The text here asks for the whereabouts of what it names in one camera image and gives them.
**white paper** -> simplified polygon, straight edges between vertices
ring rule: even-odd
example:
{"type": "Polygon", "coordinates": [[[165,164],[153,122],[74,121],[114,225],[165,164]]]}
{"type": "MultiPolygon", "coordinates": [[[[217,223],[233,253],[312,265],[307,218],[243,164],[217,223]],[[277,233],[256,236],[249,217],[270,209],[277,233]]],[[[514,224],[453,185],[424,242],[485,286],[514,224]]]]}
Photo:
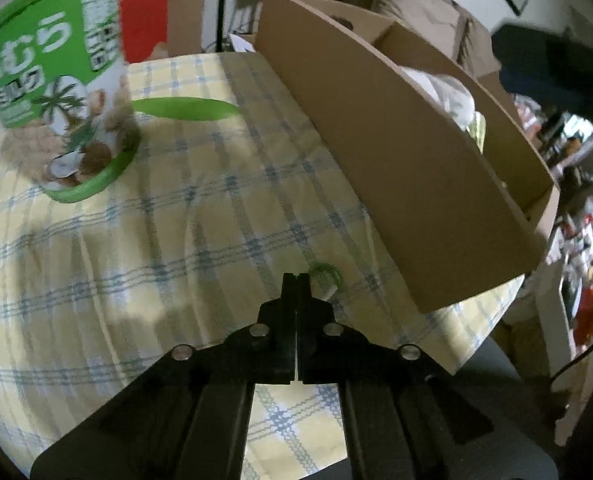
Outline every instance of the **white paper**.
{"type": "Polygon", "coordinates": [[[245,41],[236,34],[230,34],[230,42],[232,43],[232,48],[235,52],[256,52],[252,46],[252,43],[245,41]]]}

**yellow checkered tablecloth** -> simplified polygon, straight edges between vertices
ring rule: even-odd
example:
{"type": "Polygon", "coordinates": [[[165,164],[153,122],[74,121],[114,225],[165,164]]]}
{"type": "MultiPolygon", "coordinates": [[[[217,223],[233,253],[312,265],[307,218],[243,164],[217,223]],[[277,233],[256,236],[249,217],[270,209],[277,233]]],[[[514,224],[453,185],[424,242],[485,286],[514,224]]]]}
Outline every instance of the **yellow checkered tablecloth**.
{"type": "MultiPolygon", "coordinates": [[[[284,272],[334,264],[340,322],[384,346],[417,342],[450,371],[513,300],[521,278],[422,316],[259,54],[134,65],[130,87],[134,99],[226,100],[241,116],[145,121],[125,174],[77,204],[51,201],[0,157],[0,444],[25,473],[176,344],[202,348],[254,322],[284,272]]],[[[297,479],[345,454],[335,386],[257,387],[244,478],[297,479]]]]}

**black pole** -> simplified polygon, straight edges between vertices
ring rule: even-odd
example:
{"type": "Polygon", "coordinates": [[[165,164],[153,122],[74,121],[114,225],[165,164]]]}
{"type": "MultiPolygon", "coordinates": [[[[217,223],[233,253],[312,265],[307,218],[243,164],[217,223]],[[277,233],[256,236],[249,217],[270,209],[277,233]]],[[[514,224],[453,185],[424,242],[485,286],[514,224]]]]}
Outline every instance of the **black pole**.
{"type": "Polygon", "coordinates": [[[216,51],[223,52],[223,19],[225,14],[225,0],[218,0],[216,15],[216,51]]]}

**pillow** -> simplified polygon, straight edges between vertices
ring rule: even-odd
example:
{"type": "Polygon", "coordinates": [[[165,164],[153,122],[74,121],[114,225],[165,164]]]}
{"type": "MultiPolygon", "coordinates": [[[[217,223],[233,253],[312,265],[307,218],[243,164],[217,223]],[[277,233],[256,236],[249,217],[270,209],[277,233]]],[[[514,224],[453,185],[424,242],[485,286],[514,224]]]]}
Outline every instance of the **pillow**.
{"type": "Polygon", "coordinates": [[[463,29],[464,20],[451,0],[374,0],[372,10],[400,20],[455,59],[457,32],[463,29]]]}

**red paper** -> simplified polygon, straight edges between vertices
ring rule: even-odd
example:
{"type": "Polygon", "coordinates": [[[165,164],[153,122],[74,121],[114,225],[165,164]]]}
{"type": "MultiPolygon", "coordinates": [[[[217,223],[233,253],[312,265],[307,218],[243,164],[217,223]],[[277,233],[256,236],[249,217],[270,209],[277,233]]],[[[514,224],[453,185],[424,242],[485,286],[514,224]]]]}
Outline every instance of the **red paper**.
{"type": "Polygon", "coordinates": [[[168,41],[168,0],[119,0],[123,51],[128,63],[148,59],[168,41]]]}

